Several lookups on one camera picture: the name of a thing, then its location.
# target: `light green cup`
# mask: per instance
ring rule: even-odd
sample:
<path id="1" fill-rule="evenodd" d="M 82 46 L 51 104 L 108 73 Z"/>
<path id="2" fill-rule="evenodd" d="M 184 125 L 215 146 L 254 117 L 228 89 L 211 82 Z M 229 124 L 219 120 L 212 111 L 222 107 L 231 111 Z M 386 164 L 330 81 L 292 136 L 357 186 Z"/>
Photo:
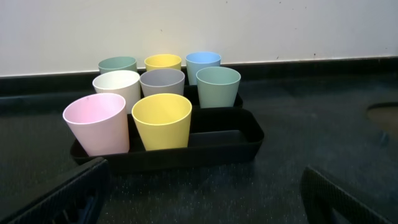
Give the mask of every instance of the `light green cup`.
<path id="1" fill-rule="evenodd" d="M 98 64 L 101 74 L 118 70 L 137 72 L 137 60 L 133 57 L 113 57 L 101 61 Z"/>
<path id="2" fill-rule="evenodd" d="M 200 108 L 233 106 L 241 74 L 225 67 L 208 67 L 197 72 Z"/>

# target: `cup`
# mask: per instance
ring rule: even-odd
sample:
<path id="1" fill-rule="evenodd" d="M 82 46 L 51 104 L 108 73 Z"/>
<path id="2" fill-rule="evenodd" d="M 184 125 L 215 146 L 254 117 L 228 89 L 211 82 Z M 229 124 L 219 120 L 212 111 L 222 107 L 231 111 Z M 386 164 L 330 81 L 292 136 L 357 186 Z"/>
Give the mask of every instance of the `cup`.
<path id="1" fill-rule="evenodd" d="M 132 71 L 113 71 L 104 73 L 93 80 L 97 93 L 115 93 L 126 100 L 126 113 L 141 99 L 139 74 Z"/>
<path id="2" fill-rule="evenodd" d="M 207 67 L 218 67 L 221 56 L 213 52 L 196 52 L 185 57 L 187 61 L 187 72 L 189 85 L 197 84 L 197 72 Z"/>
<path id="3" fill-rule="evenodd" d="M 163 68 L 145 72 L 139 81 L 144 96 L 151 96 L 159 93 L 184 94 L 185 74 L 180 70 Z"/>
<path id="4" fill-rule="evenodd" d="M 183 96 L 161 93 L 138 101 L 132 117 L 147 151 L 188 146 L 192 105 Z"/>
<path id="5" fill-rule="evenodd" d="M 145 59 L 145 67 L 147 72 L 161 68 L 181 70 L 181 58 L 171 54 L 153 55 Z"/>
<path id="6" fill-rule="evenodd" d="M 233 106 L 241 75 L 225 67 L 208 67 L 197 72 L 200 108 Z"/>
<path id="7" fill-rule="evenodd" d="M 67 122 L 89 156 L 129 151 L 126 101 L 114 93 L 99 93 L 74 101 L 63 111 Z"/>
<path id="8" fill-rule="evenodd" d="M 101 74 L 106 72 L 129 70 L 137 72 L 137 60 L 133 57 L 113 57 L 101 61 L 98 64 Z"/>

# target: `wall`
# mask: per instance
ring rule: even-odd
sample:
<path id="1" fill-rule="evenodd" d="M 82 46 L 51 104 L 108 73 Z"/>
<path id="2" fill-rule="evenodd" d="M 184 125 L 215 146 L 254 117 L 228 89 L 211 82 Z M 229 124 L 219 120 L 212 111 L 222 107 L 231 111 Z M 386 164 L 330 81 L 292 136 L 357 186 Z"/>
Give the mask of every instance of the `wall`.
<path id="1" fill-rule="evenodd" d="M 198 50 L 223 63 L 398 55 L 397 12 L 396 0 L 0 0 L 0 75 Z"/>

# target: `black tabletop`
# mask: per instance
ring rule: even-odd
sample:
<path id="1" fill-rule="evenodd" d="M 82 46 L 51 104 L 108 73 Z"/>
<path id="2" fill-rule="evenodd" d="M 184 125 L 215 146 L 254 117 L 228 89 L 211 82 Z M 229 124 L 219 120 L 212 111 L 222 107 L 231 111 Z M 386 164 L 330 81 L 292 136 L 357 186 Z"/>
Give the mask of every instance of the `black tabletop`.
<path id="1" fill-rule="evenodd" d="M 250 81 L 239 94 L 266 134 L 253 162 L 114 176 L 98 223 L 306 223 L 309 164 L 398 208 L 398 141 L 366 118 L 398 101 L 393 75 Z M 1 108 L 0 198 L 76 166 L 62 111 L 25 107 Z"/>

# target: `tray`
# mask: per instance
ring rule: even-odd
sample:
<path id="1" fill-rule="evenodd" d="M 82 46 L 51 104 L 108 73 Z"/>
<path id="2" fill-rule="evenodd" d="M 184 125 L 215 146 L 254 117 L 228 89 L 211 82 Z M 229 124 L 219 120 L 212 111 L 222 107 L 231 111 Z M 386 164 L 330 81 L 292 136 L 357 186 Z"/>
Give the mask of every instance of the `tray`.
<path id="1" fill-rule="evenodd" d="M 199 104 L 199 93 L 198 93 L 198 86 L 196 85 L 185 85 L 184 86 L 184 96 L 191 101 L 192 109 L 200 109 Z M 144 94 L 141 90 L 141 98 L 144 97 Z M 236 94 L 234 107 L 242 108 L 243 107 L 243 100 L 239 93 Z"/>
<path id="2" fill-rule="evenodd" d="M 188 147 L 145 151 L 132 116 L 129 123 L 130 151 L 102 156 L 114 174 L 176 167 L 211 166 L 251 161 L 264 133 L 254 116 L 240 108 L 209 108 L 192 111 Z M 88 156 L 75 140 L 70 154 L 77 164 L 99 156 Z"/>

